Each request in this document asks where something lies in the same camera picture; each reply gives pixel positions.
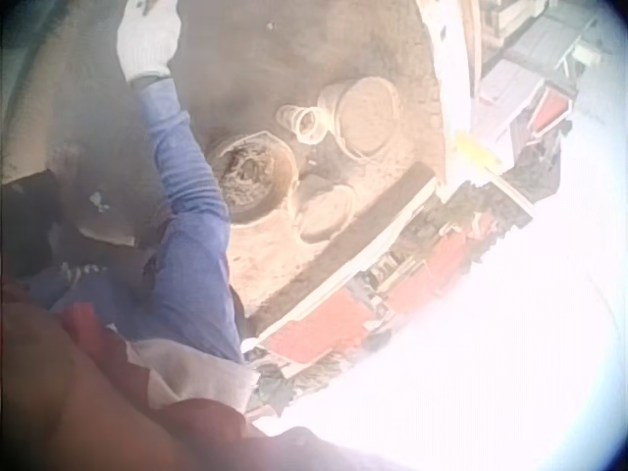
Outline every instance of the white glove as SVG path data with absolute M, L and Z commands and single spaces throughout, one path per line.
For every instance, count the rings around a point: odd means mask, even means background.
M 168 63 L 177 52 L 181 19 L 178 0 L 157 0 L 144 15 L 148 0 L 128 0 L 118 28 L 118 59 L 127 81 L 168 77 Z

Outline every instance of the blue long-sleeve shirt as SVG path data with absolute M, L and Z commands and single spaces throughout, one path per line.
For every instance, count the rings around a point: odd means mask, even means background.
M 148 85 L 139 98 L 153 160 L 173 213 L 157 250 L 149 305 L 136 305 L 126 287 L 109 272 L 100 272 L 81 277 L 55 299 L 51 310 L 90 302 L 103 322 L 114 324 L 127 340 L 174 340 L 241 363 L 228 280 L 227 206 L 192 134 L 189 115 L 181 109 L 174 82 L 168 78 Z M 54 290 L 54 283 L 39 280 L 36 285 Z

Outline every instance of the dirt ground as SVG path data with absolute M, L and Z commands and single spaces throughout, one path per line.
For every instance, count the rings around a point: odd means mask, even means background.
M 37 58 L 39 67 L 30 77 L 8 150 L 22 155 L 27 149 L 36 156 L 67 141 L 85 143 L 81 174 L 89 183 L 71 203 L 76 223 L 115 231 L 109 216 L 94 214 L 89 197 L 98 191 L 115 214 L 112 220 L 121 239 L 126 239 L 143 230 L 162 191 L 138 102 L 116 58 L 123 4 L 71 4 L 53 38 L 66 54 L 42 49 L 46 55 Z M 231 136 L 270 131 L 292 148 L 301 175 L 316 173 L 351 185 L 358 219 L 415 162 L 443 175 L 438 81 L 413 0 L 188 0 L 181 2 L 180 13 L 183 32 L 172 71 L 206 153 Z M 65 58 L 63 67 L 46 64 L 60 58 Z M 297 143 L 275 122 L 280 106 L 312 106 L 325 85 L 367 76 L 390 80 L 401 100 L 401 130 L 385 157 L 356 163 L 340 152 L 332 136 L 310 147 Z M 269 299 L 279 291 L 299 296 L 297 292 L 317 286 L 311 277 L 304 280 L 299 274 L 327 253 L 326 244 L 303 244 L 292 224 L 286 213 L 278 212 L 260 226 L 233 230 L 232 283 L 249 315 L 262 305 L 268 309 Z M 354 245 L 368 242 L 363 238 Z M 324 255 L 316 266 L 327 273 L 348 256 Z M 292 283 L 299 289 L 291 289 Z M 274 316 L 287 312 L 294 302 L 284 295 L 279 299 L 281 303 L 271 306 Z

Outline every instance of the sleeve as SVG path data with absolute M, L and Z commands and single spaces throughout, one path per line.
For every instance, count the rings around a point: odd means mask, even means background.
M 157 252 L 148 337 L 242 362 L 229 288 L 227 205 L 174 82 L 140 92 L 153 159 L 174 215 Z

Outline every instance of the red cloth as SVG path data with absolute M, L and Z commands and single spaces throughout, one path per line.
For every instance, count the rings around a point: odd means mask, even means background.
M 64 329 L 112 385 L 140 411 L 193 445 L 208 446 L 244 438 L 244 416 L 210 399 L 183 400 L 159 410 L 148 406 L 150 371 L 129 363 L 127 343 L 104 327 L 90 304 L 76 304 L 61 315 Z

